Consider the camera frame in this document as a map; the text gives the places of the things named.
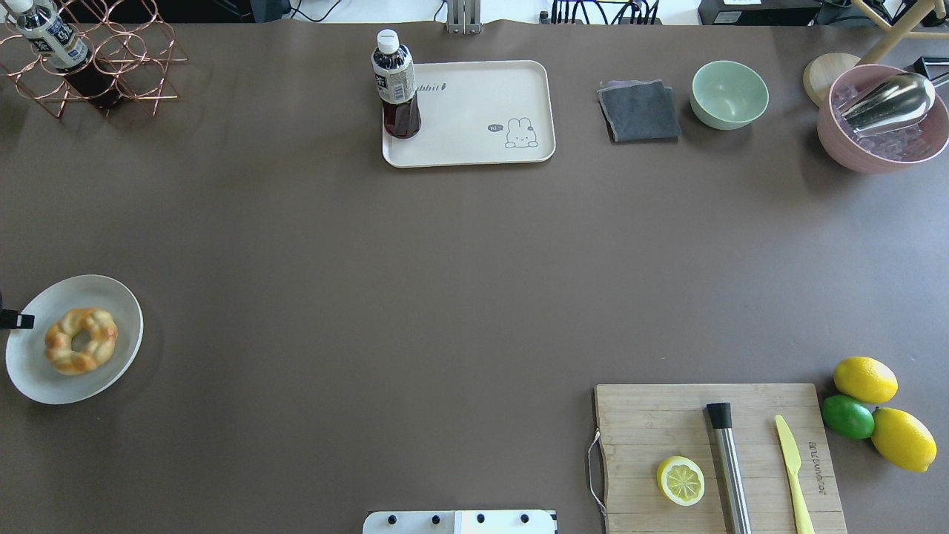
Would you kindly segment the glazed twisted donut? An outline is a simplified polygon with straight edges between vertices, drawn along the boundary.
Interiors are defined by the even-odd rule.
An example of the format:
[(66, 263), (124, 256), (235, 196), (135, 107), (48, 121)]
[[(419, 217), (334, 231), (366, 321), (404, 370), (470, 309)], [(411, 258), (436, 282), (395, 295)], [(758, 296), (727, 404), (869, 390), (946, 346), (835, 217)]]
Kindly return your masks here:
[(112, 358), (117, 337), (110, 312), (97, 307), (72, 309), (48, 329), (44, 355), (57, 372), (81, 375)]

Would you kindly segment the white round plate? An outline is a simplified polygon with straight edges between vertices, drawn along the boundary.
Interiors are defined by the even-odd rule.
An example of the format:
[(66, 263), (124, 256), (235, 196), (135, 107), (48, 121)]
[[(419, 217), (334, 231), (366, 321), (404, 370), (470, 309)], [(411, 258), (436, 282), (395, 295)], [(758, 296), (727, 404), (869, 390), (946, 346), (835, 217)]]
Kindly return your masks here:
[[(48, 329), (68, 311), (91, 307), (105, 309), (114, 317), (118, 328), (114, 355), (92, 372), (57, 372), (44, 355)], [(21, 393), (41, 403), (73, 403), (104, 391), (131, 365), (142, 340), (138, 300), (125, 285), (105, 276), (86, 274), (60, 281), (30, 301), (26, 314), (34, 315), (35, 324), (30, 330), (10, 334), (7, 371)]]

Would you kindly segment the dark tea bottle on tray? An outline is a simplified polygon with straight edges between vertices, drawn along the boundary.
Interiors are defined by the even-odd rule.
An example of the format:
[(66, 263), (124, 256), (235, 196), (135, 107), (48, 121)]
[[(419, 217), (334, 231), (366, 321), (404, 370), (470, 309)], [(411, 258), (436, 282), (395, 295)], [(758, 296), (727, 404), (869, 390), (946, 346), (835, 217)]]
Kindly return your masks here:
[(383, 126), (397, 139), (409, 139), (420, 131), (414, 59), (396, 31), (383, 28), (371, 57), (377, 94), (382, 101)]

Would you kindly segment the cream rabbit tray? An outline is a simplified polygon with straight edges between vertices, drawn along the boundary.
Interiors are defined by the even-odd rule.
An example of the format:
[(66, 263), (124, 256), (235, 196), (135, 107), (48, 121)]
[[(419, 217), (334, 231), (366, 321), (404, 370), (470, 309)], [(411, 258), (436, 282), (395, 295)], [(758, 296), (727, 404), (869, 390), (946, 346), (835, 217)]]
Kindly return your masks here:
[(400, 168), (508, 165), (549, 159), (556, 149), (548, 71), (533, 60), (423, 63), (414, 68), (421, 128), (382, 135)]

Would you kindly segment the tea bottle in rack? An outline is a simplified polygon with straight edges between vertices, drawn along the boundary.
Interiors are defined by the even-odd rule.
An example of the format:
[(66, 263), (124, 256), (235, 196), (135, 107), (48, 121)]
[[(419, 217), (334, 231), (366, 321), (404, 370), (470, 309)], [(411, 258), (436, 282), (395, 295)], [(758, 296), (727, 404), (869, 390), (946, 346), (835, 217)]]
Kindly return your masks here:
[(30, 43), (37, 55), (34, 63), (48, 64), (77, 96), (100, 111), (109, 111), (125, 101), (116, 76), (105, 72), (93, 48), (73, 24), (68, 23), (53, 1), (3, 1), (4, 23), (10, 24)]

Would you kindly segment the wooden cutting board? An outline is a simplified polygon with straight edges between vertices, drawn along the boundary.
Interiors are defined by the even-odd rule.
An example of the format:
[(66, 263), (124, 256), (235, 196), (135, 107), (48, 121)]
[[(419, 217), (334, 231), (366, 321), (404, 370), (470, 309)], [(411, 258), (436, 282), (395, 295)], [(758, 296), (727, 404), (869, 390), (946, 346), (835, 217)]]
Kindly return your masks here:
[[(595, 389), (604, 463), (607, 533), (729, 533), (708, 403), (731, 403), (750, 527), (796, 531), (792, 496), (774, 418), (786, 420), (802, 457), (798, 480), (817, 533), (847, 532), (833, 460), (811, 384), (601, 384)], [(695, 506), (672, 503), (658, 488), (665, 458), (696, 462), (706, 479)]]

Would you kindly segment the grey folded cloth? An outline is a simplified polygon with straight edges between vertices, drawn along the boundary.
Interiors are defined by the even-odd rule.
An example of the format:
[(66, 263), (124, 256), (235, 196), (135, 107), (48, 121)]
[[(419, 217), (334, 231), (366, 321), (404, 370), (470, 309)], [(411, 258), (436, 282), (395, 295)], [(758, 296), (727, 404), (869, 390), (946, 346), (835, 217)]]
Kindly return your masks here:
[(597, 95), (613, 142), (681, 135), (673, 89), (661, 80), (612, 80), (599, 88)]

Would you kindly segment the half lemon slice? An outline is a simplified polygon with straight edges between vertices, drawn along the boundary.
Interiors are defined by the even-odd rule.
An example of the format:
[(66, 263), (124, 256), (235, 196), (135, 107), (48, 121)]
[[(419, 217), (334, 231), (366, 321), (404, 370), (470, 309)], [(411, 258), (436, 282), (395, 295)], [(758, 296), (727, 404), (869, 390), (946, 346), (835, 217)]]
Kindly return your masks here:
[(701, 467), (681, 455), (669, 456), (655, 471), (658, 490), (678, 506), (695, 506), (705, 493), (705, 477)]

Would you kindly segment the steel cylindrical muddler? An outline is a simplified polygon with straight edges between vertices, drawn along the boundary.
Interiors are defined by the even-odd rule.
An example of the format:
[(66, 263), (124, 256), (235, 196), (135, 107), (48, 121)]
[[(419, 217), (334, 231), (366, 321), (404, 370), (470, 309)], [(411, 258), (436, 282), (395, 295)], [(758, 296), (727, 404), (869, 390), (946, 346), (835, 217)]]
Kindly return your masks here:
[(744, 492), (743, 479), (740, 472), (738, 447), (733, 435), (731, 403), (708, 403), (706, 410), (709, 415), (712, 429), (714, 429), (716, 445), (721, 457), (723, 481), (729, 506), (733, 533), (753, 533), (750, 524), (750, 514)]

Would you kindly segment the mint green bowl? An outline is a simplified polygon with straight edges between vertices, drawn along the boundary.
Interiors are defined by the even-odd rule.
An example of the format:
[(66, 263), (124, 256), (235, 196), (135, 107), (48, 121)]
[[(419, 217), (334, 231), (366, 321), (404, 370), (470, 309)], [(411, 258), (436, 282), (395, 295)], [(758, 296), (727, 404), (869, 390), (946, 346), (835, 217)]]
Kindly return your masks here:
[(702, 65), (692, 76), (692, 112), (710, 128), (742, 128), (759, 118), (769, 103), (766, 82), (748, 65), (718, 60)]

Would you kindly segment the yellow plastic knife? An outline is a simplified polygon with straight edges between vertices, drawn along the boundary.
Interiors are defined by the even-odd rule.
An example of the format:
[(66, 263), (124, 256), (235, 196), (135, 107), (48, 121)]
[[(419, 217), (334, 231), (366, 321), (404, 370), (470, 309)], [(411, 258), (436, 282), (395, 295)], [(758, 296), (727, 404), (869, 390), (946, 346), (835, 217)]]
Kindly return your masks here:
[(794, 439), (790, 426), (787, 425), (782, 415), (774, 415), (774, 426), (776, 426), (778, 433), (779, 445), (781, 447), (787, 474), (787, 485), (789, 486), (790, 499), (792, 499), (794, 527), (796, 527), (797, 533), (816, 533), (798, 478), (798, 472), (802, 467), (802, 458), (796, 440)]

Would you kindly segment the green lime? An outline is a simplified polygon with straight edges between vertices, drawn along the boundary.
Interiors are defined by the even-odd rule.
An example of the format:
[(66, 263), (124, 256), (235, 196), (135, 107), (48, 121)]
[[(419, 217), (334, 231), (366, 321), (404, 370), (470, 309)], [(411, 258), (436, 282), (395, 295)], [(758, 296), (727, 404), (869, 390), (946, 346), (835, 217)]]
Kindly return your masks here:
[(824, 399), (821, 419), (828, 429), (852, 440), (868, 439), (876, 426), (872, 412), (848, 395), (831, 395)]

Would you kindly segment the round wooden stand base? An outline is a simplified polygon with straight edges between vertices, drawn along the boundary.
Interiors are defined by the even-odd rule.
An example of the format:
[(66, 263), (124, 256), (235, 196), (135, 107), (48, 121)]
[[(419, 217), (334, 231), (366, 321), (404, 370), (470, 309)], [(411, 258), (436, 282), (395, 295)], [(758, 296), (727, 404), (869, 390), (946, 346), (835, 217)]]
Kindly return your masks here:
[(803, 72), (804, 92), (816, 106), (826, 100), (830, 87), (845, 71), (858, 64), (860, 58), (845, 52), (830, 52), (816, 57)]

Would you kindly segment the yellow lemon far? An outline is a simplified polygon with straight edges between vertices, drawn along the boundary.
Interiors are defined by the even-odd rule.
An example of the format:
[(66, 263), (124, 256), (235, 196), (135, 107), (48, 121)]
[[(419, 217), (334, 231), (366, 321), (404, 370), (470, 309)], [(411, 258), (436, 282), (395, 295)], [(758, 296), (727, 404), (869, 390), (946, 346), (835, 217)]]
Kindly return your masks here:
[(899, 391), (892, 369), (868, 356), (841, 360), (833, 371), (833, 381), (838, 391), (863, 403), (887, 403)]

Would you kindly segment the yellow lemon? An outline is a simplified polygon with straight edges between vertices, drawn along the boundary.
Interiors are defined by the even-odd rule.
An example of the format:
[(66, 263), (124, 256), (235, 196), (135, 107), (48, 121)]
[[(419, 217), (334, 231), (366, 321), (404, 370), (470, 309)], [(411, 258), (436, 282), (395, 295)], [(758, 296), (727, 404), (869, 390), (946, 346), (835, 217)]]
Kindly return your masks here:
[(868, 356), (841, 360), (833, 371), (833, 381), (838, 391), (863, 403), (887, 403), (899, 391), (892, 369)]
[(938, 446), (925, 424), (905, 410), (877, 408), (870, 439), (892, 464), (909, 471), (925, 472), (936, 459)]

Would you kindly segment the yellow lemon near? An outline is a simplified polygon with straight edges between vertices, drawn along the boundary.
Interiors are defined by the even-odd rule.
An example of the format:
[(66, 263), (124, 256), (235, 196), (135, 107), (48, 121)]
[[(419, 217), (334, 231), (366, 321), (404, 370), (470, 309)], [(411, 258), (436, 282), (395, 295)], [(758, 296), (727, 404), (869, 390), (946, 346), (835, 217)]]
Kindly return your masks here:
[(936, 459), (938, 446), (925, 424), (905, 410), (877, 408), (870, 439), (892, 464), (909, 471), (925, 472)]

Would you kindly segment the pink ice bowl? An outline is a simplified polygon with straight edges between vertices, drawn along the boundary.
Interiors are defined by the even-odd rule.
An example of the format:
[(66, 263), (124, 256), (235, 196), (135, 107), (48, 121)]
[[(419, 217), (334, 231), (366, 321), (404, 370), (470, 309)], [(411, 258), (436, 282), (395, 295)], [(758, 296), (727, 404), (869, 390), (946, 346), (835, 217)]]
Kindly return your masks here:
[(865, 174), (887, 174), (909, 169), (913, 165), (938, 158), (947, 146), (948, 115), (945, 102), (936, 97), (936, 102), (928, 115), (921, 121), (921, 136), (912, 145), (910, 156), (905, 159), (888, 159), (872, 150), (864, 149), (845, 132), (837, 107), (844, 99), (837, 96), (845, 88), (853, 88), (860, 93), (880, 85), (886, 78), (902, 72), (890, 65), (857, 65), (845, 71), (830, 86), (818, 112), (818, 138), (828, 155), (850, 170)]

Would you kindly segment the steel ice scoop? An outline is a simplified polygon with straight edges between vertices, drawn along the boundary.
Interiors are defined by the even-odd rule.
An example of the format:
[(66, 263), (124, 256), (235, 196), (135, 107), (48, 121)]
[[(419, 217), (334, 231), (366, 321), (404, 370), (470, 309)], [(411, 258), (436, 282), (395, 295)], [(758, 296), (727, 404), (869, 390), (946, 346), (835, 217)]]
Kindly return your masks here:
[(857, 136), (875, 136), (918, 125), (936, 104), (932, 81), (915, 72), (885, 79), (851, 102), (841, 118)]

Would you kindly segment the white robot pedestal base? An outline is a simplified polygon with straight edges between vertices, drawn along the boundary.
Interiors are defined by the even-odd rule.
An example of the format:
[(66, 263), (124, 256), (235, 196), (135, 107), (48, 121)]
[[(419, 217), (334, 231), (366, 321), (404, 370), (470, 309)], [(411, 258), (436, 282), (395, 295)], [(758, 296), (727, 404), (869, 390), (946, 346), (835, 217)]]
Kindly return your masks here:
[(551, 510), (376, 511), (367, 515), (363, 533), (556, 533)]

